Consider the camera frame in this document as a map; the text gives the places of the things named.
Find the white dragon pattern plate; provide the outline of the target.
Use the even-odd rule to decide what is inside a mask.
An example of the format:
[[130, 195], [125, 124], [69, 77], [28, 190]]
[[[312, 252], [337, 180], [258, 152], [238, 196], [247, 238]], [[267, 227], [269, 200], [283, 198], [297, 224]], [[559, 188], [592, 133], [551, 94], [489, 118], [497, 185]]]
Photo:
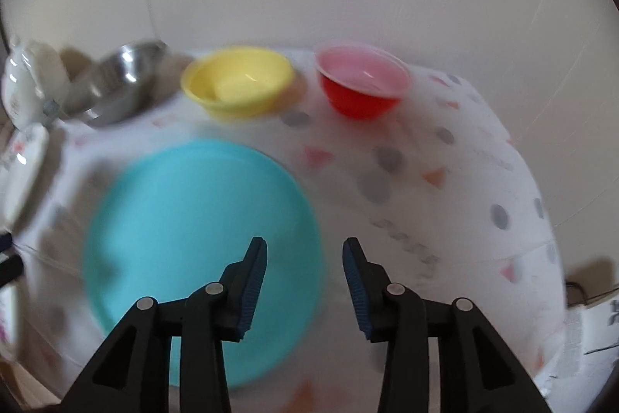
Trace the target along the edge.
[[1, 154], [1, 231], [13, 231], [43, 166], [49, 132], [41, 123], [16, 131]]

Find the teal plastic plate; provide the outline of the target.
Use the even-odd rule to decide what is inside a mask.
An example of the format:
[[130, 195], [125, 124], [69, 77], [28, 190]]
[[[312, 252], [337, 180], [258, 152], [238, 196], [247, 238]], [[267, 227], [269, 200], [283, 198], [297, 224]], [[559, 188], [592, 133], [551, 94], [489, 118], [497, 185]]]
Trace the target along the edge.
[[319, 305], [323, 256], [315, 214], [293, 176], [254, 149], [196, 141], [125, 170], [94, 214], [83, 279], [96, 321], [110, 331], [144, 296], [185, 298], [221, 277], [253, 238], [268, 267], [252, 326], [224, 345], [227, 382], [260, 379], [298, 346]]

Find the stainless steel bowl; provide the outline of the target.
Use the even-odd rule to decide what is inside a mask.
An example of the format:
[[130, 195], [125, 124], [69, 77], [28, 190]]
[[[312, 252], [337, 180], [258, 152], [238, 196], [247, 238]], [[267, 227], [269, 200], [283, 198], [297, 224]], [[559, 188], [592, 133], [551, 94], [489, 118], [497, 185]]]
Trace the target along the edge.
[[71, 83], [60, 119], [103, 128], [132, 117], [149, 102], [167, 53], [161, 40], [138, 41], [93, 63]]

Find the yellow plastic bowl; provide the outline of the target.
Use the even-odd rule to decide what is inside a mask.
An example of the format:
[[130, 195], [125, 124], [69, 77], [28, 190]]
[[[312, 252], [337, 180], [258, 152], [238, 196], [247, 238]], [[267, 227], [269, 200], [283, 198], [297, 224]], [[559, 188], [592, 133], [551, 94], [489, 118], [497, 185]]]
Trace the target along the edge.
[[180, 88], [215, 120], [245, 120], [271, 112], [295, 80], [296, 69], [282, 53], [237, 46], [194, 60]]

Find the red plastic bowl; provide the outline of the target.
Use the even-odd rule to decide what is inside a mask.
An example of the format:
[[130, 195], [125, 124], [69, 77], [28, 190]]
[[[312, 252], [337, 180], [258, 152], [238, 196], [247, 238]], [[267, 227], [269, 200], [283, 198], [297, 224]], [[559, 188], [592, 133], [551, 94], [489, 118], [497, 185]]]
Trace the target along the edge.
[[321, 43], [314, 49], [318, 82], [328, 102], [350, 120], [377, 120], [404, 98], [412, 73], [384, 49], [353, 41]]

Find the white ceramic electric kettle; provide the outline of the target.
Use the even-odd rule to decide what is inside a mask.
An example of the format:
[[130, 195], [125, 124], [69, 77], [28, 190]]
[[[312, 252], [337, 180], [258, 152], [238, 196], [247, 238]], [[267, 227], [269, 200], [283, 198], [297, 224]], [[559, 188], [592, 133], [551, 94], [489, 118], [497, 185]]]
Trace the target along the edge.
[[24, 131], [60, 114], [70, 80], [60, 55], [48, 44], [14, 37], [1, 81], [2, 104], [13, 125]]

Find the patterned white tablecloth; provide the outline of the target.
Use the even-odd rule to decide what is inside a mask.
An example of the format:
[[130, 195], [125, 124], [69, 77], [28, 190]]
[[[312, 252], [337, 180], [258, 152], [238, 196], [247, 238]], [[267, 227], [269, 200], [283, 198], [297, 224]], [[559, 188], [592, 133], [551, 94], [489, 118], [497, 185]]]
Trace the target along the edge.
[[293, 174], [320, 226], [322, 300], [289, 357], [232, 392], [237, 412], [371, 412], [385, 347], [358, 329], [341, 263], [357, 237], [369, 260], [420, 296], [472, 300], [544, 387], [564, 344], [563, 268], [544, 199], [509, 132], [473, 86], [416, 67], [409, 98], [374, 122], [338, 114], [313, 55], [292, 105], [248, 122], [210, 120], [177, 88], [132, 120], [59, 123], [16, 243], [25, 263], [21, 365], [62, 396], [103, 334], [83, 289], [82, 246], [115, 176], [140, 156], [216, 138]]

